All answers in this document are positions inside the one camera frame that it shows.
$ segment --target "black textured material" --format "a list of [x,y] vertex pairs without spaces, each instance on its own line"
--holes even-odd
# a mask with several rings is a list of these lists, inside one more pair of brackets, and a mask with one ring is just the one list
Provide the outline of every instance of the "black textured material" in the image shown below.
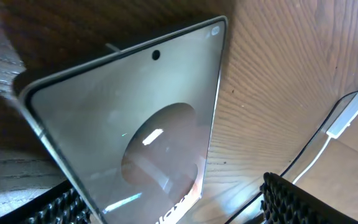
[[260,208],[268,224],[358,223],[277,174],[265,173],[264,181]]
[[91,212],[68,181],[0,218],[0,223],[87,224]]

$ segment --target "beige floor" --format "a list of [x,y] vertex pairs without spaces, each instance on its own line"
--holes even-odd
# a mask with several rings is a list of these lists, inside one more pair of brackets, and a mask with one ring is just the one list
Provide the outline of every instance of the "beige floor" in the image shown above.
[[358,220],[358,116],[296,184]]

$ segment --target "smartphone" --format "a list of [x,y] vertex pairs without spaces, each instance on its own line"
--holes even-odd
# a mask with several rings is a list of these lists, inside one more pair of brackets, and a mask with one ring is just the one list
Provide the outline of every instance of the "smartphone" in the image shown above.
[[176,223],[201,198],[227,29],[214,17],[51,74],[21,111],[102,223]]

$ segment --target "white cable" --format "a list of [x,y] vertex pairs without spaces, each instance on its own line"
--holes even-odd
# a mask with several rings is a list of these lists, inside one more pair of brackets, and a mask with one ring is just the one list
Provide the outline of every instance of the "white cable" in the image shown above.
[[329,143],[329,140],[331,140],[331,136],[328,136],[327,141],[324,143],[323,147],[320,149],[320,151],[318,152],[315,159],[313,159],[313,161],[311,161],[311,163],[308,165],[308,167],[306,167],[306,169],[304,171],[302,171],[302,173],[299,174],[298,177],[295,178],[295,180],[292,182],[292,184],[296,184],[296,182],[299,180],[299,178],[301,178],[303,176],[303,174],[305,174],[314,165],[314,163],[318,160],[318,158],[321,156],[321,154],[326,149],[326,147]]

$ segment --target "phone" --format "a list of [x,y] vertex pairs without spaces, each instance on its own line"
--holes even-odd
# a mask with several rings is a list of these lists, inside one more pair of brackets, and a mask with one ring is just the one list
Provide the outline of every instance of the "phone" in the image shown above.
[[201,198],[224,16],[51,74],[21,111],[96,218],[175,223]]

